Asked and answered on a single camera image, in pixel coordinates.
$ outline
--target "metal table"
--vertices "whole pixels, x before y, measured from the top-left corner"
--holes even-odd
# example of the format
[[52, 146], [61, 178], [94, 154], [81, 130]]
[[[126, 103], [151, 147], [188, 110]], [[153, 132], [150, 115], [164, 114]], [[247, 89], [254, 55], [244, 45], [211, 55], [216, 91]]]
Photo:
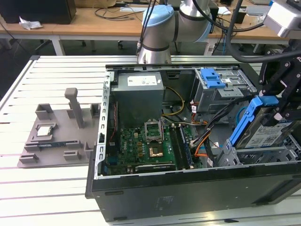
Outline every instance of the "metal table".
[[[83, 226], [132, 223], [132, 226], [179, 224], [298, 225], [301, 222], [301, 191], [271, 206], [212, 211], [171, 217], [105, 223], [95, 200], [84, 197], [88, 166], [18, 169], [19, 154], [36, 118], [40, 103], [53, 109], [69, 108], [64, 90], [76, 87], [81, 107], [101, 102], [106, 64], [133, 64], [134, 56], [41, 56], [30, 60], [0, 102], [0, 225]], [[174, 63], [230, 62], [229, 56], [177, 56]], [[259, 72], [261, 64], [253, 64]], [[201, 202], [206, 194], [191, 194]]]

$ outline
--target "white paper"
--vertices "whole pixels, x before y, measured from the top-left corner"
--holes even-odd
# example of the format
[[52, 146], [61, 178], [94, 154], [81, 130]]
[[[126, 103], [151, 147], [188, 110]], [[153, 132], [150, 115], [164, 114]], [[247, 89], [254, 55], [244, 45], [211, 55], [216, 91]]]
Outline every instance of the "white paper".
[[227, 7], [221, 6], [218, 7], [218, 14], [228, 15], [231, 14], [231, 12], [227, 9]]
[[157, 80], [155, 75], [149, 76], [129, 76], [127, 78], [128, 86], [156, 86]]
[[23, 20], [20, 16], [19, 18], [20, 18], [19, 24], [27, 30], [43, 27], [39, 21], [32, 22], [32, 21]]

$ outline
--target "ram slot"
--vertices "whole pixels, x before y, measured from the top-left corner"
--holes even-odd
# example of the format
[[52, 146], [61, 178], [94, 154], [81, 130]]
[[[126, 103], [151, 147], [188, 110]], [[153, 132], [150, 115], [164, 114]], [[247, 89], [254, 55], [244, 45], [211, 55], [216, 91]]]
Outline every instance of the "ram slot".
[[185, 146], [182, 141], [180, 128], [170, 128], [169, 135], [174, 151], [174, 157], [177, 164], [177, 168], [180, 170], [189, 169], [190, 167], [185, 152]]

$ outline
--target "yellow cable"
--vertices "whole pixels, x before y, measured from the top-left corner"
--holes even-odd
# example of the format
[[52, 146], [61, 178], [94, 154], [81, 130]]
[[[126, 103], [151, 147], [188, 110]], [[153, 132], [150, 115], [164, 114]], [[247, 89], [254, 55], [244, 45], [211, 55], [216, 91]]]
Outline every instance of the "yellow cable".
[[179, 111], [174, 112], [174, 113], [162, 114], [162, 116], [172, 116], [172, 115], [179, 114], [181, 111], [183, 111], [183, 109], [184, 109], [184, 107], [185, 107], [185, 101], [183, 100], [183, 98], [181, 97], [181, 95], [180, 95], [177, 91], [175, 91], [173, 88], [166, 86], [166, 89], [172, 90], [172, 91], [173, 91], [173, 92], [181, 99], [181, 101], [182, 101], [182, 106], [181, 106], [181, 108], [180, 108]]

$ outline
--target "label sticker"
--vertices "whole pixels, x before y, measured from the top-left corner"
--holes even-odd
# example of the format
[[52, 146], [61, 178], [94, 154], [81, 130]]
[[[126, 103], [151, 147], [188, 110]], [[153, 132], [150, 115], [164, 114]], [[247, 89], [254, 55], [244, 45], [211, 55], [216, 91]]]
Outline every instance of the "label sticker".
[[209, 166], [213, 167], [213, 161], [210, 158], [207, 159], [207, 163]]
[[282, 129], [289, 126], [291, 121], [280, 121], [276, 126], [262, 126], [257, 129], [252, 138], [246, 144], [246, 148], [250, 147], [269, 147], [282, 134]]
[[52, 147], [52, 145], [44, 144], [44, 145], [38, 145], [39, 147]]
[[223, 83], [228, 83], [228, 82], [231, 83], [231, 80], [230, 80], [230, 79], [222, 79], [222, 82], [223, 82]]
[[129, 76], [127, 78], [128, 86], [156, 86], [157, 80], [155, 75], [150, 76]]
[[192, 111], [192, 113], [197, 113], [197, 107], [196, 106], [192, 106], [191, 107], [191, 111]]
[[218, 142], [214, 142], [213, 146], [211, 146], [211, 148], [219, 148], [219, 147], [220, 147], [220, 145]]

